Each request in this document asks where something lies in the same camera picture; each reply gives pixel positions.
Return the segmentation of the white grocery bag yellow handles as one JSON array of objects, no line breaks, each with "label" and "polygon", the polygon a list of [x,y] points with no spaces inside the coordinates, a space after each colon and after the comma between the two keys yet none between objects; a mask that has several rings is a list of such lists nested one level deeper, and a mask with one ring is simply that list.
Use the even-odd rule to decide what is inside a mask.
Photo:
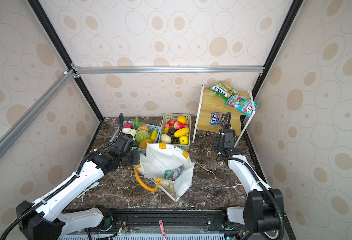
[{"label": "white grocery bag yellow handles", "polygon": [[144,189],[160,189],[177,202],[192,185],[194,166],[187,151],[158,143],[147,145],[146,154],[140,154],[140,164],[134,166],[134,171]]}]

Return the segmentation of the purple m&m packet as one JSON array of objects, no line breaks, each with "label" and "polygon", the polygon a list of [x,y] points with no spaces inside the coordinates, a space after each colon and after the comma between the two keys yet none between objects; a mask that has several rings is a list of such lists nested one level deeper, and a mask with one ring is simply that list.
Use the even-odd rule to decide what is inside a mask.
[{"label": "purple m&m packet", "polygon": [[219,121],[219,125],[220,125],[220,126],[223,126],[223,125],[226,124],[226,123],[227,123],[226,114],[222,114],[221,119],[220,119],[220,121]]}]

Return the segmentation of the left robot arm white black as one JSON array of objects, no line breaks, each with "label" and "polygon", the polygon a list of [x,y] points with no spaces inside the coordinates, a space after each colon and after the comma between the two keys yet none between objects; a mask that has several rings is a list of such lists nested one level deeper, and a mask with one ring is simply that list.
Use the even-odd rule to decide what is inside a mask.
[{"label": "left robot arm white black", "polygon": [[109,172],[119,167],[139,164],[140,153],[133,150],[134,140],[123,131],[124,115],[119,115],[119,131],[114,141],[86,155],[76,172],[55,189],[30,203],[22,202],[17,208],[17,218],[1,235],[4,240],[18,226],[29,240],[57,240],[82,229],[103,228],[111,222],[110,212],[103,206],[74,212],[62,211],[81,193]]}]

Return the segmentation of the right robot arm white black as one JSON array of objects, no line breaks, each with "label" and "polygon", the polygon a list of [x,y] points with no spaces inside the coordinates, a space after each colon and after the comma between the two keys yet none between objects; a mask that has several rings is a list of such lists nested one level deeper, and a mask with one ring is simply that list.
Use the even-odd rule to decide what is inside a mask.
[{"label": "right robot arm white black", "polygon": [[216,160],[223,161],[238,177],[247,192],[247,199],[244,207],[227,208],[228,220],[245,227],[244,240],[255,233],[266,240],[282,240],[285,233],[283,195],[263,181],[241,150],[236,148],[238,138],[231,128],[231,116],[230,112],[224,115],[213,149],[218,153]]}]

